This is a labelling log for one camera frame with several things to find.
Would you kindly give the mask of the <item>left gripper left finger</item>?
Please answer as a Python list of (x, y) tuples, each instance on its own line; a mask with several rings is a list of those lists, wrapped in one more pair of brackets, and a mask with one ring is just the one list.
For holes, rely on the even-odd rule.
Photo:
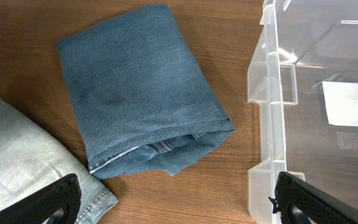
[(68, 174), (0, 211), (0, 224), (66, 224), (76, 222), (81, 189), (76, 174)]

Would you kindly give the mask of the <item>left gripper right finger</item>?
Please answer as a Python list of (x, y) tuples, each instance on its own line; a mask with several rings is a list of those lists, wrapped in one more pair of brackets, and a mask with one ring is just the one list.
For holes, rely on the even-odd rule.
[(358, 224), (358, 209), (292, 175), (280, 172), (272, 213), (286, 224)]

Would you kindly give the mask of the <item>light grey folded jeans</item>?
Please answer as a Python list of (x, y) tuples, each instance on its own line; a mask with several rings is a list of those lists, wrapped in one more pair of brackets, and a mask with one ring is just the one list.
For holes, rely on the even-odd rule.
[(76, 223), (97, 223), (118, 203), (63, 144), (0, 99), (0, 211), (68, 174), (81, 189)]

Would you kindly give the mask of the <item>white label in bin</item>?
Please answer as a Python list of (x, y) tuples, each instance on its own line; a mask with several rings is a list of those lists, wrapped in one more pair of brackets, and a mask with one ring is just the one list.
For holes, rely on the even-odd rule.
[(323, 82), (329, 124), (358, 127), (358, 83)]

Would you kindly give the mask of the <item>dark blue folded jeans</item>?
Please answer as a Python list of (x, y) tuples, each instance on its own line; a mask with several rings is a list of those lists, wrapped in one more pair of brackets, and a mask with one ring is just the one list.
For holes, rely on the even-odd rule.
[(62, 73), (98, 179), (175, 175), (233, 132), (166, 4), (100, 22), (57, 44)]

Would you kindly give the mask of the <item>clear plastic storage bin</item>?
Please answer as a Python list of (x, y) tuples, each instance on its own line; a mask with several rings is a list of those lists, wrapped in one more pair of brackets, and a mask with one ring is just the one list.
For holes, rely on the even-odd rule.
[(247, 71), (260, 108), (261, 161), (248, 171), (249, 213), (272, 213), (287, 171), (358, 209), (358, 127), (329, 124), (323, 82), (358, 83), (358, 0), (273, 0)]

